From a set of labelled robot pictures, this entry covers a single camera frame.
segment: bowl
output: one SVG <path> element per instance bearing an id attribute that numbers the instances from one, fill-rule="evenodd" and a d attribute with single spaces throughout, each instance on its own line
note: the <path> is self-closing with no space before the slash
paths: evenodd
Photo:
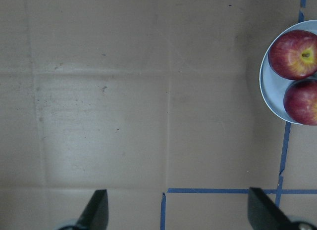
<path id="1" fill-rule="evenodd" d="M 293 31 L 293 30 L 305 30 L 310 31 L 314 34 L 317 34 L 317 20 L 310 20 L 310 21 L 304 21 L 301 23 L 298 23 L 296 25 L 293 25 L 283 31 L 276 39 L 271 43 L 271 45 L 268 47 L 262 63 L 260 67 L 260 90 L 262 97 L 267 104 L 267 106 L 270 108 L 270 110 L 277 115 L 279 118 L 288 121 L 293 124 L 300 123 L 293 120 L 289 115 L 286 113 L 283 99 L 284 94 L 286 92 L 286 89 L 293 83 L 293 80 L 285 79 L 277 75 L 272 68 L 270 67 L 268 63 L 268 51 L 273 45 L 273 43 L 279 38 L 281 35 L 283 35 L 286 32 Z"/>

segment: plate of apples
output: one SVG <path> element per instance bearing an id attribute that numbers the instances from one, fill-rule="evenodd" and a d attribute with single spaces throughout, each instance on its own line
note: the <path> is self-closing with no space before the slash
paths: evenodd
<path id="1" fill-rule="evenodd" d="M 317 125 L 317 20 L 282 32 L 267 49 L 260 67 L 264 101 L 279 118 Z"/>

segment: apple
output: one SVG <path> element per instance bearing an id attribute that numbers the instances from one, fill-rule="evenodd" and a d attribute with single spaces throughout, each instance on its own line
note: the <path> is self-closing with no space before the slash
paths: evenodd
<path id="1" fill-rule="evenodd" d="M 268 51 L 268 62 L 279 76 L 299 80 L 317 71 L 317 35 L 304 30 L 284 33 Z"/>
<path id="2" fill-rule="evenodd" d="M 317 80 L 293 82 L 284 95 L 286 113 L 303 125 L 317 125 Z"/>

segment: screw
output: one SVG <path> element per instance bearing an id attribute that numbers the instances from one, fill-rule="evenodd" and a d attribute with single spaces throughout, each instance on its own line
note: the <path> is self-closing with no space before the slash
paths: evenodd
<path id="1" fill-rule="evenodd" d="M 312 227 L 311 227 L 311 226 L 309 226 L 308 224 L 303 224 L 303 223 L 299 224 L 299 225 L 298 225 L 298 228 L 299 228 L 300 230 L 312 230 Z"/>

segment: white bowl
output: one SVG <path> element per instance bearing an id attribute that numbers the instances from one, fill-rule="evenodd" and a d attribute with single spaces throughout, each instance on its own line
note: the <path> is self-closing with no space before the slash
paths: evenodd
<path id="1" fill-rule="evenodd" d="M 293 31 L 293 30 L 305 30 L 305 31 L 310 31 L 310 32 L 313 32 L 314 34 L 317 34 L 317 20 L 304 21 L 294 26 L 291 26 L 290 28 L 283 31 L 278 37 L 280 37 L 286 32 Z M 289 87 L 289 85 L 294 81 L 282 78 L 279 75 L 277 75 L 271 69 L 268 63 L 267 54 L 272 44 L 276 41 L 276 39 L 268 47 L 261 63 L 261 67 L 260 67 L 261 93 L 267 106 L 275 115 L 277 115 L 279 118 L 285 121 L 288 121 L 290 123 L 300 124 L 296 122 L 295 120 L 293 120 L 291 117 L 289 117 L 289 115 L 286 113 L 284 109 L 284 104 L 283 104 L 285 91 Z"/>

